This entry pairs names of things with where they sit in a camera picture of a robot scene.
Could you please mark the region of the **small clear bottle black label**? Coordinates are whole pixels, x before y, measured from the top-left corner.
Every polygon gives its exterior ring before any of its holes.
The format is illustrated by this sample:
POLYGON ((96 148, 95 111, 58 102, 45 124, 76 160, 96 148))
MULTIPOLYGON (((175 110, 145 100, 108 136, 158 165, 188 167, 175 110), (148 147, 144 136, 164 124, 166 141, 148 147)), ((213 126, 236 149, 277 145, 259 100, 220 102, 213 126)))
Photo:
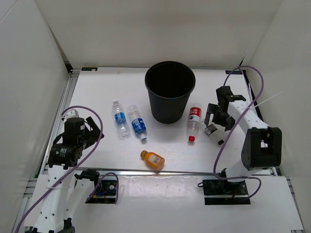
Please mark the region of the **small clear bottle black label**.
POLYGON ((214 124, 210 124, 205 128, 205 132, 209 138, 216 143, 218 146, 221 146, 224 143, 223 133, 218 129, 214 124))

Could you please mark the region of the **clear bottle light blue label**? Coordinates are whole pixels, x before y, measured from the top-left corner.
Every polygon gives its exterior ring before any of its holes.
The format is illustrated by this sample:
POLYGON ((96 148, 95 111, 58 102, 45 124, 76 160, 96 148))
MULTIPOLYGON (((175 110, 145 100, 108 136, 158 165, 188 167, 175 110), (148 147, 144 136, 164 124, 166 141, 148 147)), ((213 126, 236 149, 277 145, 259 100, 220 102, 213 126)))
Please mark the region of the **clear bottle light blue label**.
POLYGON ((126 120, 125 111, 122 104, 118 100, 114 100, 112 109, 121 138, 127 138, 130 135, 130 128, 126 120))

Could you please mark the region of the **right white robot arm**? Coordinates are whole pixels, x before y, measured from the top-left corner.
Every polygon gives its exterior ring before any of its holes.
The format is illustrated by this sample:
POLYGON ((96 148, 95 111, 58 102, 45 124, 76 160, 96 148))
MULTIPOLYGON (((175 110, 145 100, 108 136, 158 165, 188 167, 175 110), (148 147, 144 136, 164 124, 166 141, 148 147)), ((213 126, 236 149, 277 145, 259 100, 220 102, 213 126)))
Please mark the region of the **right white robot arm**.
POLYGON ((217 174, 218 188, 224 194, 231 193, 236 183, 264 169, 281 163, 282 132, 278 127, 270 127, 248 106, 242 95, 234 95, 229 86, 216 89, 217 104, 207 107, 206 122, 224 127, 230 136, 239 126, 244 134, 241 158, 232 166, 217 174))

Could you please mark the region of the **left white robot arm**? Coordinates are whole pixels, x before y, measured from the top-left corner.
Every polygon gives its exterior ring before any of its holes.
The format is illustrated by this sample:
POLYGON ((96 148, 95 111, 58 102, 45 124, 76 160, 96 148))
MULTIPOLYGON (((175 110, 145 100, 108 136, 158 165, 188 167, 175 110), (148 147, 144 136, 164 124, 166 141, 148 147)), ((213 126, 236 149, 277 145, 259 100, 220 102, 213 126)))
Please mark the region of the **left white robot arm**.
POLYGON ((97 146, 104 137, 92 117, 65 116, 64 131, 52 143, 48 159, 46 192, 31 209, 42 204, 32 233, 72 233, 72 218, 67 216, 67 196, 73 172, 83 150, 97 146))

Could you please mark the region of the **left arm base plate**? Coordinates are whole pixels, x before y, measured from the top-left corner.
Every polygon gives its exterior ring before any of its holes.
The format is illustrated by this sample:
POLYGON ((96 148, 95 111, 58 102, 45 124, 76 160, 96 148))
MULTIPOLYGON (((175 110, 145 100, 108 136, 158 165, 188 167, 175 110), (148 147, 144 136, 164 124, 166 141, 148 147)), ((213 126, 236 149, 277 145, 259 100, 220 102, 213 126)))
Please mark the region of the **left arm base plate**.
POLYGON ((119 198, 119 178, 113 172, 106 173, 94 184, 85 203, 88 204, 116 204, 119 198))

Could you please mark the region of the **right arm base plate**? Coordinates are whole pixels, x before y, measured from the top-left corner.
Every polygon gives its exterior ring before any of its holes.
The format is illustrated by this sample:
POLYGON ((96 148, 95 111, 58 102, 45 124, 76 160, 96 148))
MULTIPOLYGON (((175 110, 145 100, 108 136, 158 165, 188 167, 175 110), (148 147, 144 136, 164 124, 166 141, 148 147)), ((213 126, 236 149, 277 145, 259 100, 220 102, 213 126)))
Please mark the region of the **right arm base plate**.
POLYGON ((249 205, 246 182, 231 183, 222 180, 202 180, 205 205, 249 205))

